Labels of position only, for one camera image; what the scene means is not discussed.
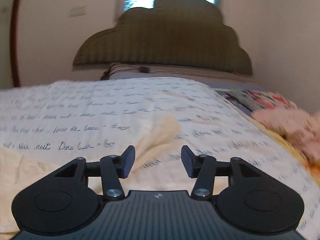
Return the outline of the cream white pants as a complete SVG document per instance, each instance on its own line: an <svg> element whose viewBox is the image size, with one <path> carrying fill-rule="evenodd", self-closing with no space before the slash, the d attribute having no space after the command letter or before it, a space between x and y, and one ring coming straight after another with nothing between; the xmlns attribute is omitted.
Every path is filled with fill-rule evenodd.
<svg viewBox="0 0 320 240"><path fill-rule="evenodd" d="M123 188L129 190L191 190L180 149L195 153L217 144L222 120L200 116L22 115L1 122L1 238L18 232L11 213L16 194L70 160L82 156L96 161L119 155L133 145L136 160Z"/></svg>

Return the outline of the white bedspread with script writing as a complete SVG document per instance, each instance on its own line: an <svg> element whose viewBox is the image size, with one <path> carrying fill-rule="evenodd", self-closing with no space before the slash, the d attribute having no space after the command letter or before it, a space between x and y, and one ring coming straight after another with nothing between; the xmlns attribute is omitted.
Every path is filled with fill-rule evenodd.
<svg viewBox="0 0 320 240"><path fill-rule="evenodd" d="M306 239L319 239L319 187L300 156L292 154L266 129L207 85L169 77L59 81L1 91L1 122L22 115L65 115L74 120L85 114L117 117L171 114L176 118L212 115L220 118L222 134L217 144L203 146L200 154L214 156L219 161L240 157L294 189L305 203L297 230Z"/></svg>

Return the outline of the colourful patterned sheet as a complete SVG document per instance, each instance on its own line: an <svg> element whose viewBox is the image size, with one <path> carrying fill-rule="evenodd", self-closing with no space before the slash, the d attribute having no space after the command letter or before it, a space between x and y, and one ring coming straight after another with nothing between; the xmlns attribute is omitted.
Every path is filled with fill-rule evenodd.
<svg viewBox="0 0 320 240"><path fill-rule="evenodd" d="M261 109L297 109L297 105L284 98L280 93L248 89L214 89L220 96L231 102L247 115Z"/></svg>

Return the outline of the striped pillow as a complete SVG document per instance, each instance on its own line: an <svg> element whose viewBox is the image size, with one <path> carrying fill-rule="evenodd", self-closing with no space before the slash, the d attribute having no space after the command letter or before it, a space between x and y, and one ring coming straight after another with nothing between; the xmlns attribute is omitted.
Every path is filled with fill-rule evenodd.
<svg viewBox="0 0 320 240"><path fill-rule="evenodd" d="M251 82L251 75L237 72L224 72L210 68L191 66L172 66L162 64L113 63L100 78L101 80L135 78L135 77L181 77L185 79L221 79Z"/></svg>

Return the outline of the pink fluffy blanket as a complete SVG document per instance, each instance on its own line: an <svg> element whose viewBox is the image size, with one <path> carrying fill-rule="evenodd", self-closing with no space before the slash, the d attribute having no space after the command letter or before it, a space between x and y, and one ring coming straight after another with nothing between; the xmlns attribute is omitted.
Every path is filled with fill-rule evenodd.
<svg viewBox="0 0 320 240"><path fill-rule="evenodd" d="M310 163L319 164L319 112L275 108L255 111L252 118L285 138Z"/></svg>

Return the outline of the olive green scalloped headboard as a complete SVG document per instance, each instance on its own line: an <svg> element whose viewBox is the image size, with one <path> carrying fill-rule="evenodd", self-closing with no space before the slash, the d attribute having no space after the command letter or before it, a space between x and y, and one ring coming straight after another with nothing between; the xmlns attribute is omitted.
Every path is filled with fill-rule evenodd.
<svg viewBox="0 0 320 240"><path fill-rule="evenodd" d="M206 0L154 0L131 8L111 29L89 37L73 60L73 70L112 63L189 66L251 76L252 62L221 10Z"/></svg>

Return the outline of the white wall switch plate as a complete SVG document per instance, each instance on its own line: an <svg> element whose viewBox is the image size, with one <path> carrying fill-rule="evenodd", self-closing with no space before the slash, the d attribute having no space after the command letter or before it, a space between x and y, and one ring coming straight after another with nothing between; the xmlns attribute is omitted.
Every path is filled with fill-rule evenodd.
<svg viewBox="0 0 320 240"><path fill-rule="evenodd" d="M69 11L69 17L79 17L86 15L86 6L74 7Z"/></svg>

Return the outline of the dark wooden door frame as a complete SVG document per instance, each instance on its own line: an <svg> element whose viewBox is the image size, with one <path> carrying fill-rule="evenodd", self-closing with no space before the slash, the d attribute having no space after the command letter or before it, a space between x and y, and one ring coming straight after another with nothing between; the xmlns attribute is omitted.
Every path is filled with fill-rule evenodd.
<svg viewBox="0 0 320 240"><path fill-rule="evenodd" d="M11 20L10 20L10 64L11 75L14 87L20 87L21 81L18 73L18 60L17 60L17 24L18 24L18 12L20 8L21 0L13 0Z"/></svg>

